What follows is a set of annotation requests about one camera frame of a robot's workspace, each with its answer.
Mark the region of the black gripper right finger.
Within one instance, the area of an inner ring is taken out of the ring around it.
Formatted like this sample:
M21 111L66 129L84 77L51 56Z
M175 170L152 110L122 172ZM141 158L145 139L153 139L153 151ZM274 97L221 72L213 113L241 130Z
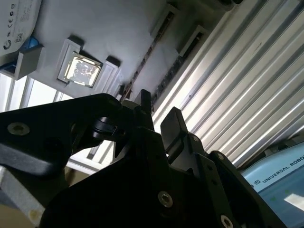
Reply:
M186 127L173 107L161 123L169 164L188 172L192 209L203 209L210 228L284 228L283 221L219 151L206 153L201 140Z

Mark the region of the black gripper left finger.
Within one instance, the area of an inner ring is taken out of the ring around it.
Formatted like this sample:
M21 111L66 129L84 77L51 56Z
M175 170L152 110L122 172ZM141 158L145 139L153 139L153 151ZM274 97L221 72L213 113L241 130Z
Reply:
M167 178L170 168L149 104L124 105L97 94L1 113L0 163L50 178L73 154L107 140L118 148L114 163L97 173L102 178Z

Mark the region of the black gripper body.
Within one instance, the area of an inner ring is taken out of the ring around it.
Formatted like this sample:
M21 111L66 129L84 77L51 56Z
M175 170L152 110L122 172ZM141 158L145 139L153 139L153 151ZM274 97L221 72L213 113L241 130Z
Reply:
M222 228L228 201L217 178L200 181L171 169L173 205L161 204L132 163L117 163L59 193L46 207L42 228Z

